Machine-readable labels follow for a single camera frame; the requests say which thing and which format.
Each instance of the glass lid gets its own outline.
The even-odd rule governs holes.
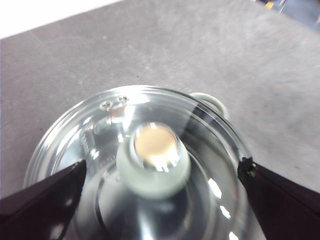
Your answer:
[[[123,86],[53,124],[24,186],[86,160],[66,240],[242,240],[252,219],[237,179],[242,157],[250,155],[231,125],[197,98]]]

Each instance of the lid knob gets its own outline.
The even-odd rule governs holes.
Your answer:
[[[191,163],[188,151],[166,125],[139,126],[119,145],[116,165],[125,185],[138,196],[165,199],[187,183]]]
[[[178,139],[168,127],[152,122],[136,130],[131,154],[144,168],[168,172],[180,159]]]

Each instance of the tan knob center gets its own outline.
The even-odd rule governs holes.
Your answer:
[[[178,143],[174,134],[162,125],[140,129],[134,140],[136,154],[152,166],[169,166],[177,161]]]

